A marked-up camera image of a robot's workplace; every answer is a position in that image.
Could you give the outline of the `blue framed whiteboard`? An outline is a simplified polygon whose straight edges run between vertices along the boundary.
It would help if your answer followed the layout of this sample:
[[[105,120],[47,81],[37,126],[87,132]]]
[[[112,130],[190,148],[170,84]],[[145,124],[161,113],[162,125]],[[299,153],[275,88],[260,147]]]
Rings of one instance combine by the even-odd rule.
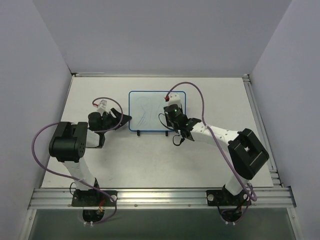
[[[128,94],[128,114],[132,117],[128,128],[132,132],[165,132],[172,128],[164,127],[166,117],[164,108],[166,91],[131,91]]]

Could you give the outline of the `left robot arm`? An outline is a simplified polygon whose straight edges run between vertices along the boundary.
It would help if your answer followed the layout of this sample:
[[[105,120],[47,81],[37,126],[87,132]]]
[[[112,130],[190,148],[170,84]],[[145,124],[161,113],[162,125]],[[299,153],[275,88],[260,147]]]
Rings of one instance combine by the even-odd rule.
[[[101,149],[105,143],[105,133],[117,130],[127,124],[132,117],[115,108],[110,111],[95,111],[88,115],[87,122],[71,123],[61,121],[49,143],[49,154],[62,163],[71,177],[76,178],[75,194],[80,200],[85,197],[99,199],[98,180],[90,172],[85,161],[86,149]]]

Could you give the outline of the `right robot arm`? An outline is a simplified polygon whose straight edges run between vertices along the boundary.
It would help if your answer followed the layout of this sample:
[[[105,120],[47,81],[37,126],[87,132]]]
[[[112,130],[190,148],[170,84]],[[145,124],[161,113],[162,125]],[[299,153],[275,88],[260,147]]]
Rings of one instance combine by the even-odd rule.
[[[224,185],[229,194],[238,196],[246,187],[252,188],[250,180],[270,155],[251,129],[236,131],[206,125],[198,118],[188,118],[177,104],[163,110],[167,126],[183,139],[217,146],[233,174]]]

